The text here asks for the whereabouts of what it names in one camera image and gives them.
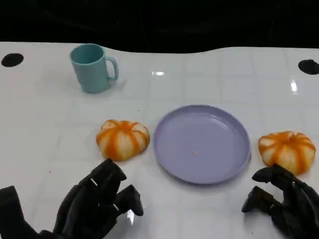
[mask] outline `white table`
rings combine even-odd
[[[0,66],[0,187],[14,185],[26,220],[51,230],[68,190],[102,159],[95,143],[107,119],[136,120],[153,134],[160,118],[188,104],[207,104],[234,114],[252,143],[248,168],[229,183],[198,187],[174,180],[147,151],[120,164],[141,193],[145,215],[126,215],[107,239],[276,239],[282,235],[260,213],[241,207],[254,185],[282,199],[272,185],[251,180],[264,167],[258,138],[273,131],[306,133],[319,148],[319,76],[298,69],[319,50],[224,48],[198,54],[141,54],[106,49],[120,77],[109,91],[80,90],[69,62],[78,44],[0,43],[0,58],[24,55],[22,64]],[[319,191],[319,163],[301,177]]]

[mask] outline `small pumpkin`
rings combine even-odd
[[[316,147],[307,136],[293,131],[262,136],[258,148],[265,164],[277,163],[295,175],[308,171],[316,153]]]
[[[96,143],[105,158],[125,161],[143,152],[150,142],[148,129],[128,120],[107,120],[96,135]]]

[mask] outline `mug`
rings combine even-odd
[[[83,89],[88,93],[99,93],[110,86],[110,81],[119,77],[119,69],[113,57],[105,56],[104,50],[97,44],[84,44],[74,48],[70,53],[76,77]],[[109,77],[106,62],[113,64],[115,77]]]

